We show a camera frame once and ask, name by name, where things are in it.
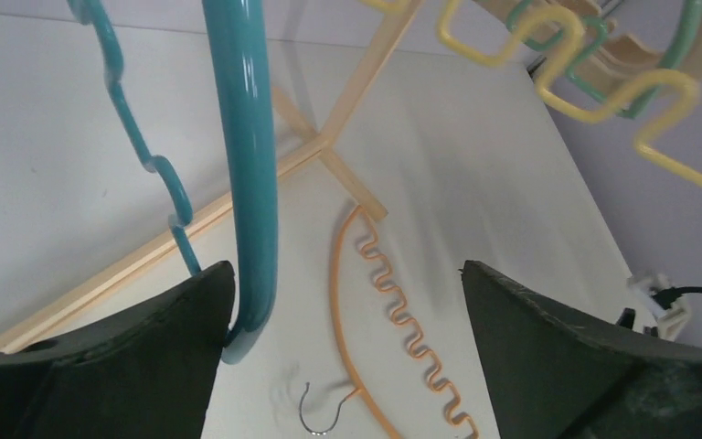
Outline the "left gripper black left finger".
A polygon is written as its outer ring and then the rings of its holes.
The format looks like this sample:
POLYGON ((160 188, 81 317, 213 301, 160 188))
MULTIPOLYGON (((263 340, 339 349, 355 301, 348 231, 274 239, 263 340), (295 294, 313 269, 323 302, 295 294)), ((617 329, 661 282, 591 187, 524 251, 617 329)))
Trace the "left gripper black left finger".
POLYGON ((0 438, 198 438, 234 277, 217 262, 102 320, 0 352, 0 438))

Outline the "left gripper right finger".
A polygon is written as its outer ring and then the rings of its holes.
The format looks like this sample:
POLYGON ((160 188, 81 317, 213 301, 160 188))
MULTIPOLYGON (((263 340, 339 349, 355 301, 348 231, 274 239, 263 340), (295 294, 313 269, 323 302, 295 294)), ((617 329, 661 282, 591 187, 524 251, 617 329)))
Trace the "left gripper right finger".
POLYGON ((702 348, 606 322, 492 267, 462 269, 504 438, 702 438, 702 348))

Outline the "blue wire hanger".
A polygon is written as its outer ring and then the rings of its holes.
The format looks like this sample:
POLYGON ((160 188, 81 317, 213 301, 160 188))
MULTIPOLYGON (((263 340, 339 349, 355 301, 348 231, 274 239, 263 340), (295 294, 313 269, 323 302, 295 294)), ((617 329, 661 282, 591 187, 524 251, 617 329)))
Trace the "blue wire hanger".
MULTIPOLYGON (((133 150, 145 171, 163 181, 174 206, 169 230, 192 275, 200 264, 186 228, 194 210, 171 162, 147 146, 126 100, 124 57, 112 22, 99 1, 70 1, 84 26, 93 27, 104 63, 104 84, 133 150)), ((217 88, 239 263, 239 310, 226 331, 221 360, 238 364, 271 317, 278 276, 278 177, 271 78, 260 1, 202 4, 217 88)))

